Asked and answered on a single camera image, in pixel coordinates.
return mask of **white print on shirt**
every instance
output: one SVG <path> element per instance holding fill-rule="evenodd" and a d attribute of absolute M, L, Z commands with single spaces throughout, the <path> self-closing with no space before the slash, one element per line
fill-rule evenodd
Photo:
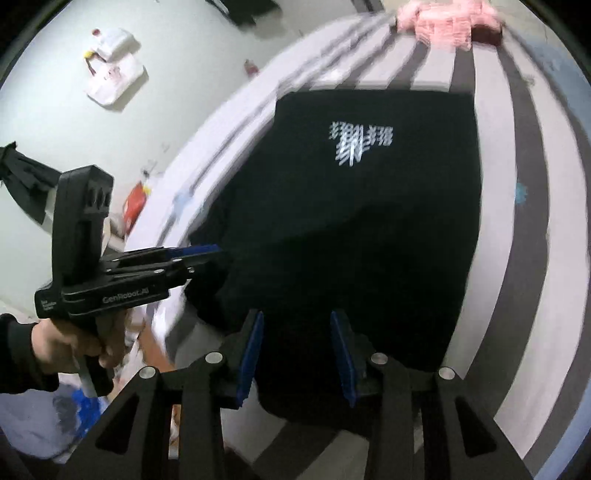
<path fill-rule="evenodd" d="M 361 161 L 363 152 L 367 152 L 376 143 L 380 147 L 389 147 L 392 144 L 393 130 L 393 127 L 370 125 L 365 129 L 363 125 L 332 122 L 329 127 L 329 140 L 339 140 L 335 160 L 339 165 L 348 162 L 349 167 L 352 167 L 355 162 Z"/>

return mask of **dark clothing item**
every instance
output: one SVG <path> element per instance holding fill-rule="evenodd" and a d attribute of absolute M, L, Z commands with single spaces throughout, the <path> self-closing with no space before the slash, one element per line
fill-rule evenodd
<path fill-rule="evenodd" d="M 220 245 L 233 263 L 193 280 L 187 298 L 226 332 L 240 327 L 248 309 L 264 311 L 259 397 L 268 406 L 268 395 L 281 396 L 275 404 L 286 417 L 289 398 L 295 410 L 302 395 L 340 395 L 329 333 L 335 308 L 406 366 L 440 365 L 479 212 L 470 95 L 289 94 L 190 237 Z"/>
<path fill-rule="evenodd" d="M 472 43 L 484 43 L 500 47 L 503 40 L 503 30 L 493 30 L 485 25 L 476 25 L 472 27 Z"/>
<path fill-rule="evenodd" d="M 254 17 L 278 9 L 272 0 L 206 0 L 237 26 L 254 25 Z"/>
<path fill-rule="evenodd" d="M 43 374 L 33 355 L 31 331 L 34 326 L 34 323 L 22 325 L 10 314 L 0 315 L 0 393 L 22 393 L 29 388 L 55 391 L 59 386 L 57 374 Z M 2 429 L 0 472 L 2 478 L 33 479 Z"/>
<path fill-rule="evenodd" d="M 33 355 L 34 326 L 22 325 L 10 314 L 0 315 L 0 393 L 22 393 L 29 388 L 53 392 L 59 386 L 57 374 L 43 374 Z"/>
<path fill-rule="evenodd" d="M 0 148 L 0 180 L 24 212 L 42 224 L 48 192 L 57 185 L 60 172 L 17 152 L 15 142 Z"/>

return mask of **black t-shirt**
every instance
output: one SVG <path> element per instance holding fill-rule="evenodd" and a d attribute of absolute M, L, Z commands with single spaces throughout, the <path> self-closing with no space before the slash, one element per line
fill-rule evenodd
<path fill-rule="evenodd" d="M 261 394 L 340 391 L 335 308 L 377 350 L 434 370 L 462 305 L 479 212 L 470 95 L 291 93 L 190 236 L 233 263 L 193 280 L 187 298 L 228 332 L 263 310 Z"/>

